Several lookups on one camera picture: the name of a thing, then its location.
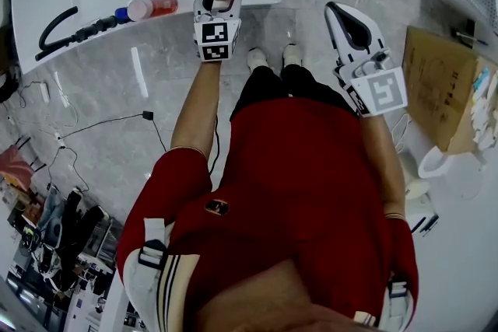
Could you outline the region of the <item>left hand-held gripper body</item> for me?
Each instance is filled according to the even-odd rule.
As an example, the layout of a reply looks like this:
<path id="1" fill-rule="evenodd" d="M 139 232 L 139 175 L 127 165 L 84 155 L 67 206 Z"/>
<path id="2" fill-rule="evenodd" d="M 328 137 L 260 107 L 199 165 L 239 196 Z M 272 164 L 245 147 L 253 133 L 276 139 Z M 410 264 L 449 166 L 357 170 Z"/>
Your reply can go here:
<path id="1" fill-rule="evenodd" d="M 230 60 L 237 45 L 241 19 L 212 16 L 198 11 L 194 17 L 194 39 L 203 62 Z"/>

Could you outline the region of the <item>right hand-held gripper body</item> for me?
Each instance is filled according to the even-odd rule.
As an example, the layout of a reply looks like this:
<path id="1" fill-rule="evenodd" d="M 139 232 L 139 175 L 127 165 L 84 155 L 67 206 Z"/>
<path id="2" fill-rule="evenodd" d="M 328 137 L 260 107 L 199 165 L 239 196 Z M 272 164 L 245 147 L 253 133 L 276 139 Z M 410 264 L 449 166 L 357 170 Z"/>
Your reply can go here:
<path id="1" fill-rule="evenodd" d="M 401 66 L 395 67 L 388 48 L 348 63 L 337 60 L 334 74 L 363 117 L 379 116 L 408 104 Z"/>

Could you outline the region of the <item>person's right forearm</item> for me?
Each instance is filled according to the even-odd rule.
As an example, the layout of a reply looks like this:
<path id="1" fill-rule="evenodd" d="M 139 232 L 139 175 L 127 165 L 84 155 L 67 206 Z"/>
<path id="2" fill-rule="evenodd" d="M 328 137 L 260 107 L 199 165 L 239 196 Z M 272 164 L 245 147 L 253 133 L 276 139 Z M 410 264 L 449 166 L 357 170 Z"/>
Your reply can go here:
<path id="1" fill-rule="evenodd" d="M 382 116 L 361 117 L 359 122 L 384 214 L 387 218 L 405 219 L 405 179 L 391 131 Z"/>

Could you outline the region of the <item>person's left forearm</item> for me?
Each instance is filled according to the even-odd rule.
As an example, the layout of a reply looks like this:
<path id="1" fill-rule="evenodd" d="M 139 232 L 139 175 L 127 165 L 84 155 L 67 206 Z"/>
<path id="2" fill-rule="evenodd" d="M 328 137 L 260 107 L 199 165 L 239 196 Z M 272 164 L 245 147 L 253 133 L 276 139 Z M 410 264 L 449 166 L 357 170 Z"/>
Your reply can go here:
<path id="1" fill-rule="evenodd" d="M 202 62 L 174 127 L 170 148 L 198 150 L 209 159 L 219 105 L 220 62 Z"/>

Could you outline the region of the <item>white shoe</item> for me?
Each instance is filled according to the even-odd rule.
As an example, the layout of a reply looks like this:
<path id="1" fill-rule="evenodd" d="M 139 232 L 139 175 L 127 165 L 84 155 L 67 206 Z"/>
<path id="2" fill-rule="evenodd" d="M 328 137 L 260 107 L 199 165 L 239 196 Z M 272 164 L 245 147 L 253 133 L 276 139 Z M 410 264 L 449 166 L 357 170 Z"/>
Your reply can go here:
<path id="1" fill-rule="evenodd" d="M 290 65 L 298 65 L 301 67 L 303 59 L 300 47 L 296 44 L 286 45 L 282 53 L 282 59 L 284 68 Z"/>
<path id="2" fill-rule="evenodd" d="M 268 60 L 265 53 L 258 47 L 252 48 L 247 53 L 247 66 L 250 72 L 258 67 L 268 67 Z"/>

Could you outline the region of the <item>large flat cardboard box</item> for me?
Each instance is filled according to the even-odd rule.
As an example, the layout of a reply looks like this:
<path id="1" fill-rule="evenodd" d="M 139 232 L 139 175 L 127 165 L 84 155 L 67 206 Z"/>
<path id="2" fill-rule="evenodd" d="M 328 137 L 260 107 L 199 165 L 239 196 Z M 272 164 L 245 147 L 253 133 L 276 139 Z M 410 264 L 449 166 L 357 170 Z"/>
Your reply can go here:
<path id="1" fill-rule="evenodd" d="M 474 83 L 498 65 L 478 52 L 427 30 L 406 31 L 403 72 L 407 111 L 428 139 L 443 153 L 474 152 L 472 127 Z"/>

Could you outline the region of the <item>person's black shorts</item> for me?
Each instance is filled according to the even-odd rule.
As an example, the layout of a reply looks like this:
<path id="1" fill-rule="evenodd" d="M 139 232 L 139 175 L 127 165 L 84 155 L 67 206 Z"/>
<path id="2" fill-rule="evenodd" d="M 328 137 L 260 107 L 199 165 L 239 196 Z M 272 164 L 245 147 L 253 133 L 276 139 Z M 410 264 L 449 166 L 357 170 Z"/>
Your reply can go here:
<path id="1" fill-rule="evenodd" d="M 230 121 L 245 107 L 263 101 L 286 99 L 290 96 L 326 103 L 350 112 L 357 113 L 341 94 L 318 82 L 311 72 L 303 66 L 290 64 L 284 66 L 277 76 L 268 66 L 260 65 L 254 69 L 246 81 L 240 98 L 230 116 Z"/>

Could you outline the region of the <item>large white toilet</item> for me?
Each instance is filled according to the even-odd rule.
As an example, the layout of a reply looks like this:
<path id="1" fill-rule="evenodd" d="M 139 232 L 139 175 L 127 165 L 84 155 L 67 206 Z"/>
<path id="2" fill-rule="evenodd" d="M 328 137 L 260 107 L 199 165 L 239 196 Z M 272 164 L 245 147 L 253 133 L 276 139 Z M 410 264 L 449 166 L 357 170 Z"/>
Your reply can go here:
<path id="1" fill-rule="evenodd" d="M 466 152 L 450 156 L 444 165 L 444 172 L 431 179 L 456 201 L 476 199 L 485 182 L 489 160 L 486 152 Z"/>

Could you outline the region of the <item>white paper scraps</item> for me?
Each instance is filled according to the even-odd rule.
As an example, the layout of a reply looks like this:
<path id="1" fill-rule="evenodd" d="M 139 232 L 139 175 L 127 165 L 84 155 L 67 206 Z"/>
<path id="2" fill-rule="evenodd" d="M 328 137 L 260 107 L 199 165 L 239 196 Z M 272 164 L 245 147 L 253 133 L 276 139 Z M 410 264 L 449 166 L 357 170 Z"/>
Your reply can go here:
<path id="1" fill-rule="evenodd" d="M 486 65 L 473 83 L 473 142 L 481 152 L 498 142 L 498 70 Z"/>

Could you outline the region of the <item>person's red shirt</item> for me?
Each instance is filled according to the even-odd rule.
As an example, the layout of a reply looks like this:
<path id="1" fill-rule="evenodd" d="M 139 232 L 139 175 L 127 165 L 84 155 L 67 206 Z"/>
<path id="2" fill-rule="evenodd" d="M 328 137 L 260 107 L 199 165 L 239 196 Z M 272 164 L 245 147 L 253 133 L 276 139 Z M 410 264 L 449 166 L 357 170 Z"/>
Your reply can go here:
<path id="1" fill-rule="evenodd" d="M 125 223 L 117 269 L 149 332 L 182 332 L 223 289 L 287 259 L 312 302 L 388 332 L 410 324 L 411 229 L 384 214 L 358 119 L 295 97 L 233 118 L 217 189 L 198 150 L 166 152 Z"/>

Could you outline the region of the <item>pink cushioned chair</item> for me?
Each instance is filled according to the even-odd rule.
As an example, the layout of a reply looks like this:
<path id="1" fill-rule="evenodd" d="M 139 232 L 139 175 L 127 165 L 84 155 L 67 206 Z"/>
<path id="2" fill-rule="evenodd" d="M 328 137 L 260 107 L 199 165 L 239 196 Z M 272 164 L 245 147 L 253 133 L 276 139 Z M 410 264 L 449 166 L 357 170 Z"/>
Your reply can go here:
<path id="1" fill-rule="evenodd" d="M 24 160 L 18 148 L 10 145 L 0 154 L 0 175 L 4 176 L 10 184 L 28 191 L 34 171 Z"/>

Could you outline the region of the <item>black office chair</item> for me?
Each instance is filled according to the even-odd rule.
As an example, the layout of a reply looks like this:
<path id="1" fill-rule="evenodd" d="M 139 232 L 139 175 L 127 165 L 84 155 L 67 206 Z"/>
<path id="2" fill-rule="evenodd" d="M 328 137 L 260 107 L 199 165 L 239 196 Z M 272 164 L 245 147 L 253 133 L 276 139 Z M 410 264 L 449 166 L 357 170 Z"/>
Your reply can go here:
<path id="1" fill-rule="evenodd" d="M 54 276 L 58 291 L 68 291 L 78 277 L 75 262 L 93 234 L 99 222 L 110 219 L 109 214 L 99 205 L 93 206 L 81 218 L 78 218 L 78 205 L 82 200 L 82 191 L 74 187 L 67 196 L 65 210 L 61 219 L 61 241 L 57 254 L 61 261 L 61 269 Z"/>

